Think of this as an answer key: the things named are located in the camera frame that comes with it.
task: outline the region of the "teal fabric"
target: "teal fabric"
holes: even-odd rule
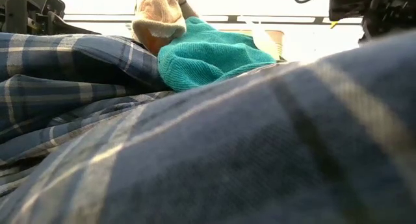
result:
[[[187,32],[159,51],[159,73],[177,92],[223,81],[275,63],[256,48],[253,38],[220,32],[196,17],[186,20]]]

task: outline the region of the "flannel shirt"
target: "flannel shirt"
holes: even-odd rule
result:
[[[118,36],[0,33],[0,197],[57,146],[171,92],[157,58]]]
[[[134,106],[48,155],[0,220],[416,223],[414,41]]]

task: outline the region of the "plaid shirt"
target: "plaid shirt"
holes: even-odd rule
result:
[[[414,41],[132,106],[27,172],[0,220],[416,223]]]
[[[117,36],[0,34],[0,196],[57,146],[164,97],[157,58]]]

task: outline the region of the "teal knit hat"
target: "teal knit hat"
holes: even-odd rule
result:
[[[187,32],[159,51],[159,73],[177,92],[223,81],[275,63],[256,48],[251,36],[220,32],[197,17],[186,20]]]

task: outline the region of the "blue plaid fabric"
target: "blue plaid fabric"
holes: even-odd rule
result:
[[[132,106],[22,171],[0,220],[416,223],[414,41]]]
[[[157,58],[117,36],[0,33],[0,197],[94,125],[171,94]]]

